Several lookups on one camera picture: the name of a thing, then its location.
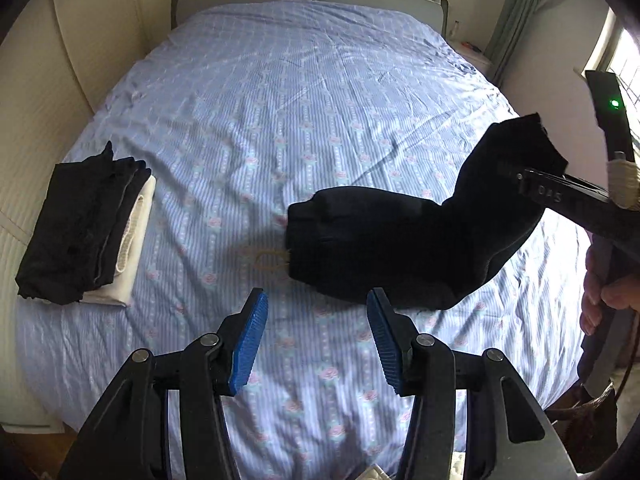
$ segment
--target wooden floor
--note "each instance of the wooden floor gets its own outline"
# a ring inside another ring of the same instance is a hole
[[[65,433],[24,434],[9,433],[24,463],[38,476],[48,473],[55,478],[65,460],[69,448],[76,439],[76,432],[65,427]]]

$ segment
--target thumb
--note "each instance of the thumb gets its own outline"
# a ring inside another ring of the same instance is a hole
[[[630,274],[602,288],[602,300],[611,308],[631,307],[640,312],[640,276]]]

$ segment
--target blue gripper pad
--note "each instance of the blue gripper pad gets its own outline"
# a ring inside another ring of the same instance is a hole
[[[260,339],[269,313],[269,301],[261,288],[254,288],[238,314],[224,319],[218,335],[223,342],[226,361],[227,391],[223,395],[234,396],[247,384]]]
[[[380,302],[382,300],[388,303],[388,300],[384,294],[382,296],[379,298],[375,291],[369,291],[367,294],[367,318],[373,339],[376,342],[386,382],[393,387],[396,394],[400,395],[402,389],[402,352],[394,339],[383,311],[383,305]]]

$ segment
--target hand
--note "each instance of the hand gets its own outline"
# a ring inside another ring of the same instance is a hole
[[[621,310],[631,307],[640,312],[640,276],[630,274],[603,287],[594,272],[596,265],[593,247],[587,251],[585,266],[587,273],[584,275],[584,295],[580,315],[580,328],[585,334],[592,335],[602,320],[600,299],[611,308]]]

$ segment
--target stack of folded clothes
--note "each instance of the stack of folded clothes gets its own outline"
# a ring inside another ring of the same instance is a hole
[[[127,304],[156,181],[143,160],[57,164],[15,281],[24,298]]]

